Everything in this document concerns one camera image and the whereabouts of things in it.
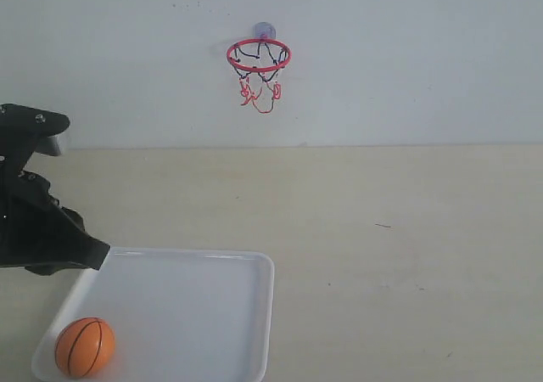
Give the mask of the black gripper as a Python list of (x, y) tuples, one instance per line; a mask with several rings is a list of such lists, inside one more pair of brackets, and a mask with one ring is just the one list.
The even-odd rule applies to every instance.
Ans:
[(64, 269), (99, 270), (110, 246), (91, 236), (82, 216), (62, 208), (50, 183), (25, 170), (39, 149), (67, 131), (66, 115), (17, 104), (1, 105), (1, 267), (46, 276)]

